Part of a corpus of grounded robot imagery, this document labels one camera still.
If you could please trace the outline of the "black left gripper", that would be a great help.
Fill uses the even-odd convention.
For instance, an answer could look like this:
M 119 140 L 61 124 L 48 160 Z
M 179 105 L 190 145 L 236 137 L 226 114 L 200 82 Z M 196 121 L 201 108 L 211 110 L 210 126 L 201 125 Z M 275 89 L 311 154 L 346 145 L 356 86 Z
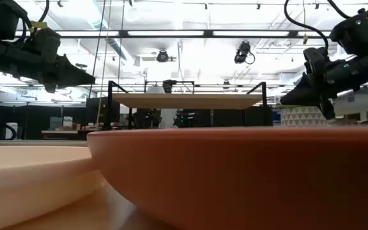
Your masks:
M 19 67 L 20 75 L 38 81 L 49 93 L 58 88 L 94 84 L 95 78 L 73 66 L 67 56 L 58 56 L 59 45 L 25 44 L 22 51 L 30 56 Z

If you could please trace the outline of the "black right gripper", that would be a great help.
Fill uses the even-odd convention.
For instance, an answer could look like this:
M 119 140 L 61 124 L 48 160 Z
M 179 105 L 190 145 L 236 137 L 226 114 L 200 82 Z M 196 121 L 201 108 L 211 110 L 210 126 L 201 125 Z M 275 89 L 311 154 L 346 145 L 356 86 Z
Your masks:
M 366 57 L 355 57 L 328 62 L 322 71 L 302 73 L 299 83 L 280 99 L 282 105 L 316 106 L 326 119 L 335 117 L 330 99 L 352 89 L 357 91 L 368 82 L 368 61 Z

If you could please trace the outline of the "orange plate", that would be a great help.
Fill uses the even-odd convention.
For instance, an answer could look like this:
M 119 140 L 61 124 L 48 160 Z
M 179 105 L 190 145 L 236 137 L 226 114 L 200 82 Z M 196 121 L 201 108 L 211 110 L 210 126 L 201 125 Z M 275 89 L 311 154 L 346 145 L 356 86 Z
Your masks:
M 181 230 L 368 230 L 368 127 L 92 132 L 96 167 Z

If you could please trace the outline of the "peach plate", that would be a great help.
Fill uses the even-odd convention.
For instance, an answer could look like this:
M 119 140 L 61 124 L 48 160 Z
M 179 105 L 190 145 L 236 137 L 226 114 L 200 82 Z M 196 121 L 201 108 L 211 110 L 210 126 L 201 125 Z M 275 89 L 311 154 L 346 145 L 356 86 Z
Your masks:
M 72 204 L 103 182 L 87 147 L 0 146 L 0 229 Z

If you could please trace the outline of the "black device behind shelf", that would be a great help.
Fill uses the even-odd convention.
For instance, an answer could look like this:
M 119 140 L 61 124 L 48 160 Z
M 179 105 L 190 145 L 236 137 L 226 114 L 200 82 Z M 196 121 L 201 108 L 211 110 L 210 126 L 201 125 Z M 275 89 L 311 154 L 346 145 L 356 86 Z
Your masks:
M 171 94 L 173 90 L 173 86 L 177 84 L 176 80 L 164 80 L 162 83 L 162 87 L 166 94 Z

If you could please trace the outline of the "white triangle-patterned planter pot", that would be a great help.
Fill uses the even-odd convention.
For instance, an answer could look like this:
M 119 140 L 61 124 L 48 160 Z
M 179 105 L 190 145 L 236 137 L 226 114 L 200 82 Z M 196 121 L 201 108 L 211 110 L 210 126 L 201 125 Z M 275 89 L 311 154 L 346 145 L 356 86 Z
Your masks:
M 286 107 L 281 110 L 280 120 L 285 127 L 328 126 L 322 112 L 314 106 Z

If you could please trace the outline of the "white background appliance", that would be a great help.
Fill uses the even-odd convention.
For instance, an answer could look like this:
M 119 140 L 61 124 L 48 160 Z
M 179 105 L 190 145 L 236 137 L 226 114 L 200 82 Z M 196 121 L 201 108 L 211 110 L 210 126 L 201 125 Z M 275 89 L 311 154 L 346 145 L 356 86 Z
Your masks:
M 9 140 L 16 139 L 18 136 L 18 123 L 9 122 L 6 125 L 8 128 L 6 128 L 5 137 Z

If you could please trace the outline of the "black overhead light bar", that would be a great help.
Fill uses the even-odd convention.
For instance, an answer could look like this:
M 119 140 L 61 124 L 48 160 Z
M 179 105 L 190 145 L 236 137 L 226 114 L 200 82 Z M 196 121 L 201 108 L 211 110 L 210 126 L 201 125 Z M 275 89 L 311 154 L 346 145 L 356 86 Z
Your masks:
M 308 38 L 320 39 L 313 31 L 299 30 L 59 30 L 62 38 Z

